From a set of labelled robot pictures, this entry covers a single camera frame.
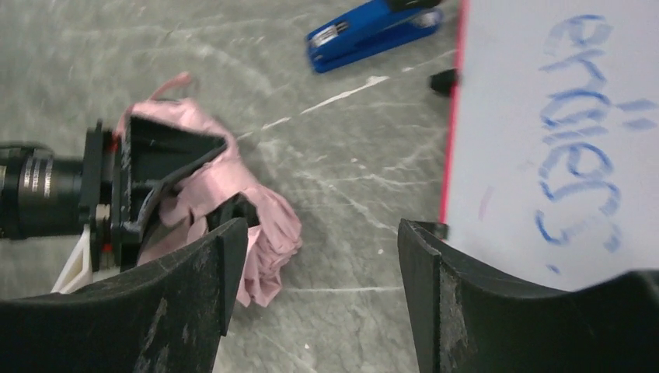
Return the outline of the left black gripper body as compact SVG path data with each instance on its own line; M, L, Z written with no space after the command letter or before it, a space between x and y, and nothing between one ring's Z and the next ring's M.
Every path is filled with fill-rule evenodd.
M161 201L226 148L221 135L137 116L120 134L102 124L88 131L79 209L91 233L93 270L134 267Z

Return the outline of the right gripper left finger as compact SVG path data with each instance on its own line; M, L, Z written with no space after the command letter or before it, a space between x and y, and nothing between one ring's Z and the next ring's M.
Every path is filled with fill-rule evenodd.
M1 303L3 372L210 372L248 243L235 218L71 294Z

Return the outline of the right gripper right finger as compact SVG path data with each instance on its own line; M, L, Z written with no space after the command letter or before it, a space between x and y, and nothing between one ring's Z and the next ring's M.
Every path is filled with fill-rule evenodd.
M658 273L575 292L523 281L403 219L397 246L418 367L435 372L656 372Z

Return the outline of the pink folding umbrella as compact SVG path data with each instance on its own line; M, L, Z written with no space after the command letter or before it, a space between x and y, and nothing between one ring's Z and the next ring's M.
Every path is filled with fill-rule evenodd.
M212 230L212 213L227 206L231 198L244 197L255 207L258 221L248 229L246 261L236 298L245 307L252 303L266 307L282 289L281 268L302 247L302 223L284 197L261 184L248 170L237 140L219 120L206 114L191 98L158 103L166 91L191 81L187 72L170 79L148 99L129 106L117 125L117 132L122 134L128 117L135 114L163 127L218 135L228 145L219 156L179 182L176 196L162 202L160 221L172 231L160 240L150 239L137 263L148 263L196 241Z

